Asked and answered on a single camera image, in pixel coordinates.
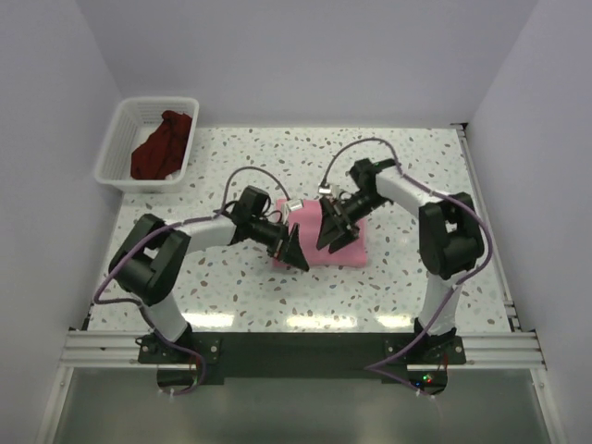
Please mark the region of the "pink t-shirt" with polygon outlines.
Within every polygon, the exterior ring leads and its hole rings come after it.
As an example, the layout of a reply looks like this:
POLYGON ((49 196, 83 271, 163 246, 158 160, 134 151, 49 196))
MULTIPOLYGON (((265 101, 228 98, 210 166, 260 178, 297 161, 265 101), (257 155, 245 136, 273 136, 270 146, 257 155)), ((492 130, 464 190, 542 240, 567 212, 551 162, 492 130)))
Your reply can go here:
POLYGON ((362 268, 367 265, 365 219, 358 223, 360 228, 359 239, 335 253, 330 253, 328 247, 323 250, 317 250, 315 247, 321 225, 321 207, 318 201, 304 200, 303 208, 291 213, 288 220, 290 227, 294 223, 300 225, 300 245, 311 268, 320 266, 362 268))

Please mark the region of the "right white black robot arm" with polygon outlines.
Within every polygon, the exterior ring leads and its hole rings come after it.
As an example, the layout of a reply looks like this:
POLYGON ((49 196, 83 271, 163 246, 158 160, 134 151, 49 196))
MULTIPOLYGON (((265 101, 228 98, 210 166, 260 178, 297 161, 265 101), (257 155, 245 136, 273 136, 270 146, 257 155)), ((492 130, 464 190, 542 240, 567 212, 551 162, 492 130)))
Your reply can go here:
POLYGON ((428 273, 424 305, 413 321, 413 339, 384 361, 412 353, 418 361, 431 364, 456 335, 464 283, 482 270, 479 259, 490 258, 487 227, 470 194, 433 191, 403 173, 393 159, 359 160, 350 176, 358 190, 347 199, 327 183, 319 188, 321 223, 315 247, 336 253, 354 243, 360 236, 359 221, 384 204, 396 204, 416 219, 419 255, 428 273))

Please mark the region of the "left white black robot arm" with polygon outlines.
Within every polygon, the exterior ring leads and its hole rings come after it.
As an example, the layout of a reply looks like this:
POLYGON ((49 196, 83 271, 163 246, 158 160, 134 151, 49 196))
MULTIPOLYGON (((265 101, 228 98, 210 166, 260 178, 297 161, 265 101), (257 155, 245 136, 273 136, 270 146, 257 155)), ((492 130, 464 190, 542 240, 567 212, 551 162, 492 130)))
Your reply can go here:
POLYGON ((108 272, 139 301, 146 323, 160 340, 158 350, 171 363, 181 363, 195 349, 190 324, 172 294, 181 266, 190 253, 254 241, 280 263, 307 272, 300 227, 272 222, 265 215, 269 195, 246 187, 237 201, 212 217, 166 224, 152 214, 142 216, 112 258, 108 272))

